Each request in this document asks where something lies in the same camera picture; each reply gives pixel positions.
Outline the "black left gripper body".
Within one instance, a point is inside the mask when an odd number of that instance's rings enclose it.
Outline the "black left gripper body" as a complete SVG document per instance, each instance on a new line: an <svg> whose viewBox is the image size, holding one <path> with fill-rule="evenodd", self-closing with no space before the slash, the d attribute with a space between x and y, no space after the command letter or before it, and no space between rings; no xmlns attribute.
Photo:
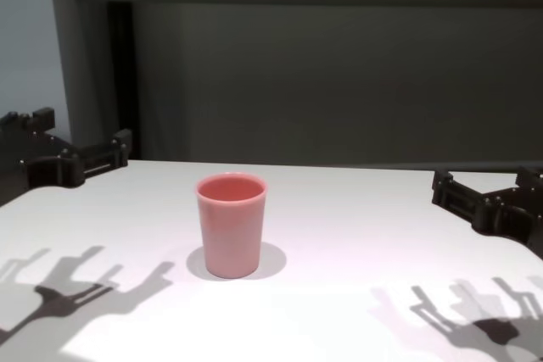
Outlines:
<svg viewBox="0 0 543 362"><path fill-rule="evenodd" d="M83 184L83 159L51 135L1 136L1 205L41 187Z"/></svg>

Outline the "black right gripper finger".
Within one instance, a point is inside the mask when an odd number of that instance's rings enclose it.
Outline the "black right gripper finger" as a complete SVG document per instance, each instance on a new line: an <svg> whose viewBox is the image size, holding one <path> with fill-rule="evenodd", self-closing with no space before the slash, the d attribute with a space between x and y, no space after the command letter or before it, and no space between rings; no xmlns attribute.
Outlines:
<svg viewBox="0 0 543 362"><path fill-rule="evenodd" d="M530 192L541 192L543 188L542 168L520 167L516 176L515 184Z"/></svg>
<svg viewBox="0 0 543 362"><path fill-rule="evenodd" d="M436 170L432 203L470 223L477 233L492 232L492 193L473 190L454 180L451 173Z"/></svg>

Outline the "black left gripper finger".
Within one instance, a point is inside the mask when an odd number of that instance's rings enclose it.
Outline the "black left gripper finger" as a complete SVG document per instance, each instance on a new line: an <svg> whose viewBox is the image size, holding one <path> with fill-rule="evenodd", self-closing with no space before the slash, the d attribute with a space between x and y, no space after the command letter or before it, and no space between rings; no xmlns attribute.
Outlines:
<svg viewBox="0 0 543 362"><path fill-rule="evenodd" d="M63 186L79 187L87 178L127 167L131 131L116 132L108 141L63 153Z"/></svg>
<svg viewBox="0 0 543 362"><path fill-rule="evenodd" d="M31 114L8 112L1 118L2 167L52 167L56 165L53 108Z"/></svg>

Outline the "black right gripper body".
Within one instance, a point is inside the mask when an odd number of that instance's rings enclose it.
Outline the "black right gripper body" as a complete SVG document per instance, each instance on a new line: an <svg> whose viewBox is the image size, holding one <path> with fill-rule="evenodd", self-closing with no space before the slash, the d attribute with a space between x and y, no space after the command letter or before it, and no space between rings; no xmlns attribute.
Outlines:
<svg viewBox="0 0 543 362"><path fill-rule="evenodd" d="M542 258L542 188L512 187L490 192L491 237L504 238Z"/></svg>

